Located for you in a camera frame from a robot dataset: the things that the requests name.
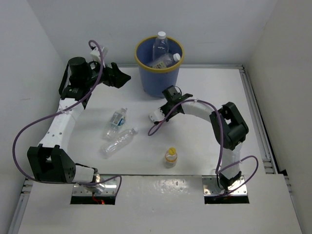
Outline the water bottle blue white label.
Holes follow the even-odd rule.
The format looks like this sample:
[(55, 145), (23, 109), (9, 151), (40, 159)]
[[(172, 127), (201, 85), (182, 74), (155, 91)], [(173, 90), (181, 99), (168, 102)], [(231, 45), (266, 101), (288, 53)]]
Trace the water bottle blue white label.
[(104, 140), (110, 141), (119, 133), (126, 121), (126, 114), (127, 108), (121, 108), (113, 113), (104, 128), (102, 135)]

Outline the pineapple juice bottle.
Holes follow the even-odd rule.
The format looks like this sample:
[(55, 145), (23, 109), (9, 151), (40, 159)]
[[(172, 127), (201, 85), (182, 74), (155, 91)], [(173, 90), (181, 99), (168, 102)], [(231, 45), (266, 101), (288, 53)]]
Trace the pineapple juice bottle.
[(174, 66), (180, 60), (181, 60), (181, 56), (179, 53), (175, 53), (175, 54), (166, 53), (162, 55), (161, 57), (157, 58), (156, 60), (153, 60), (150, 63), (149, 67), (154, 68), (154, 69), (165, 69), (165, 68)]

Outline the cream translucent plastic bottle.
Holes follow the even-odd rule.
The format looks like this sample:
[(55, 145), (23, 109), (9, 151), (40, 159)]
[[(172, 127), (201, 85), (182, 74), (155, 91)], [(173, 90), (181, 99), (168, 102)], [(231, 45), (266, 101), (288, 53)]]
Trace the cream translucent plastic bottle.
[(153, 44), (153, 52), (152, 52), (153, 60), (158, 59), (159, 57), (168, 52), (169, 52), (169, 44), (167, 35), (164, 31), (159, 31)]

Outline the clear unlabelled plastic bottle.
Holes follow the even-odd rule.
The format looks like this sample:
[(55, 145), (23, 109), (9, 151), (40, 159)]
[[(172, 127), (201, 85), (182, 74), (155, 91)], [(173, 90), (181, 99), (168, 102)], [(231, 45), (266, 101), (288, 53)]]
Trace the clear unlabelled plastic bottle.
[(100, 148), (100, 153), (104, 159), (108, 159), (114, 153), (121, 150), (132, 142), (138, 131), (135, 128), (127, 129), (119, 133), (111, 141), (105, 143)]

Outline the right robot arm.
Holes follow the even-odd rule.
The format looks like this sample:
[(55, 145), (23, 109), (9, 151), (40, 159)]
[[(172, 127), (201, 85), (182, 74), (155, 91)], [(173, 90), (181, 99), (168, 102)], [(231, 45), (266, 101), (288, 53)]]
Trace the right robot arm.
[(191, 99), (190, 94), (182, 95), (174, 86), (166, 88), (162, 93), (167, 103), (160, 107), (160, 110), (166, 121), (182, 113), (211, 123), (221, 150), (215, 173), (219, 178), (221, 188), (229, 190), (230, 186), (241, 176), (240, 150), (249, 132), (236, 105), (227, 102), (220, 109), (216, 109), (205, 101)]

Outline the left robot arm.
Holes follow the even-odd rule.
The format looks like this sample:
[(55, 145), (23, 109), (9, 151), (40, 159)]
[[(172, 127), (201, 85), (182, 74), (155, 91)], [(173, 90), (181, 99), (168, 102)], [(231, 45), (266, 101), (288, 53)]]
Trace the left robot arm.
[(68, 143), (78, 117), (85, 110), (90, 90), (95, 83), (121, 88), (131, 79), (120, 71), (116, 63), (101, 68), (96, 61), (86, 62), (83, 57), (71, 58), (59, 87), (58, 114), (38, 146), (27, 152), (35, 180), (42, 183), (99, 184), (94, 167), (74, 163), (67, 154)]

